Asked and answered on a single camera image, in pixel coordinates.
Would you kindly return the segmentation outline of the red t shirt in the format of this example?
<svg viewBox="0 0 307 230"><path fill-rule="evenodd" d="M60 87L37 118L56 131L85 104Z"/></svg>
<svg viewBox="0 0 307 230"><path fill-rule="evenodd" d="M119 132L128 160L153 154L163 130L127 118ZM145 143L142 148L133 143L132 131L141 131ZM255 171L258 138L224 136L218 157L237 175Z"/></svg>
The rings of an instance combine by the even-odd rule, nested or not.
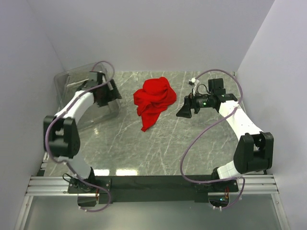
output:
<svg viewBox="0 0 307 230"><path fill-rule="evenodd" d="M133 94L137 115L142 119L141 131L145 132L158 120L160 114L177 100L177 94L165 77L152 78L144 82Z"/></svg>

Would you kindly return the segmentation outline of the clear plastic bin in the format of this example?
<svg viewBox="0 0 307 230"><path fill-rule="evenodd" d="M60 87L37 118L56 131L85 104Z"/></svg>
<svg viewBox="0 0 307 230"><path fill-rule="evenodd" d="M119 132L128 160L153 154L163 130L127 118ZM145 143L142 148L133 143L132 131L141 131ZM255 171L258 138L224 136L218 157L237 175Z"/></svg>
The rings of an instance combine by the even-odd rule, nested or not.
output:
<svg viewBox="0 0 307 230"><path fill-rule="evenodd" d="M119 115L120 99L99 107L94 90L114 80L115 68L107 61L99 61L55 76L60 109L53 116L52 128L63 128L65 120L73 120L78 129L87 129Z"/></svg>

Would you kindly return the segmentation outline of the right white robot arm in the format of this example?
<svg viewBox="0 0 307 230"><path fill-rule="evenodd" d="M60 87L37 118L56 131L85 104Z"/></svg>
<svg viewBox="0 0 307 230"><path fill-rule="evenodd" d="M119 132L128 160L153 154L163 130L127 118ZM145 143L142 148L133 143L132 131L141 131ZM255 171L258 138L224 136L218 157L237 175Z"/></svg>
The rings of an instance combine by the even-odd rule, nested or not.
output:
<svg viewBox="0 0 307 230"><path fill-rule="evenodd" d="M176 116L191 118L202 108L213 108L227 121L238 139L233 160L214 169L210 180L212 189L222 191L227 186L228 178L270 169L274 145L272 133L263 132L251 121L234 94L226 92L223 79L209 80L206 94L198 92L198 80L192 79L190 83L195 86L185 96Z"/></svg>

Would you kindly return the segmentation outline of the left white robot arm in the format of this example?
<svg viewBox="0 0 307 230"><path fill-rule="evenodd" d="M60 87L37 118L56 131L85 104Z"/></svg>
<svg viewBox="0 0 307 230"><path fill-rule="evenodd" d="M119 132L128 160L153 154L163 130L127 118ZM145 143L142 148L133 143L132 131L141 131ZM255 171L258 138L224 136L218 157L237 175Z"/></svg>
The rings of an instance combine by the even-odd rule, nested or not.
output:
<svg viewBox="0 0 307 230"><path fill-rule="evenodd" d="M86 193L95 189L94 170L80 153L80 136L77 125L84 113L94 104L98 107L121 99L112 77L103 72L90 71L89 77L76 90L73 98L55 115L43 121L44 149L57 164L65 164L79 180L79 187Z"/></svg>

